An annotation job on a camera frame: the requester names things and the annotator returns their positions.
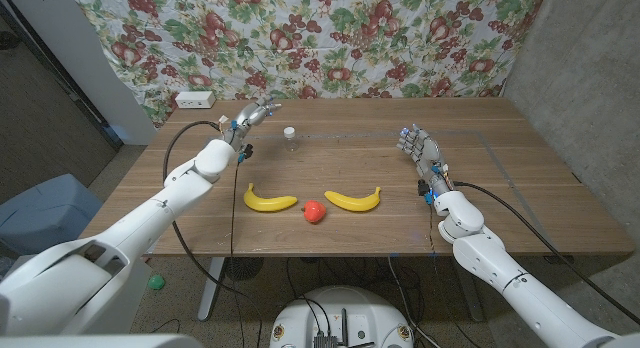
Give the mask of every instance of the bottle cap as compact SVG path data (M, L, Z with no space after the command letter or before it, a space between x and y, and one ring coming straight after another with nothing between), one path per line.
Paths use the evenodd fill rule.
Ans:
M284 129L285 138L295 138L296 130L293 127L287 127Z

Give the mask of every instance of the wooden table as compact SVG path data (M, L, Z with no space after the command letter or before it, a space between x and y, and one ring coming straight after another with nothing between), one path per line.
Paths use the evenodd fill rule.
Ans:
M178 110L157 134L105 202L83 236L97 234L162 188L162 159L174 134L196 120L234 117L247 101L217 102L212 109ZM431 253L429 207L417 195L413 161L395 147L398 132L412 123L432 134L453 180L485 187L512 204L552 243L570 254L627 254L634 245L520 113L502 98L287 100L283 108L246 138L254 155L240 165L234 228L237 256L386 256ZM283 147L284 127L293 126L300 148ZM176 144L170 169L194 157L211 127L188 131ZM233 167L209 196L179 220L194 253L230 253ZM293 195L298 203L277 213L254 212L242 201L249 182L263 197ZM381 202L352 213L324 198L326 190L353 197L382 188ZM484 214L486 225L515 255L548 250L509 211L490 197L461 188ZM315 199L327 207L317 225L300 211ZM436 252L451 254L437 231ZM184 254L172 229L153 254Z

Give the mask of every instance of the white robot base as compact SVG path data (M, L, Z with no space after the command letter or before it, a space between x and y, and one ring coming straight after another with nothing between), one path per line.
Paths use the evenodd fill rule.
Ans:
M413 335L405 317L374 293L357 287L329 286L304 297L309 304L300 298L280 312L273 324L269 347L413 347ZM324 308L326 316L314 302Z

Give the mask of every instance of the blue chair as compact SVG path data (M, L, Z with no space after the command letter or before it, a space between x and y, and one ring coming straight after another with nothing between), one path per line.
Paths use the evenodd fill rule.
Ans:
M0 205L0 242L20 255L77 239L102 202L73 175L40 183Z

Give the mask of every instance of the green ball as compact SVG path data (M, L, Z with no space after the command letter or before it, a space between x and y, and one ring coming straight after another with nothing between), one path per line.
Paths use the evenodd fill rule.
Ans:
M162 289L162 287L164 287L164 278L162 278L161 275L156 274L153 277L149 278L149 283L147 285L151 289Z

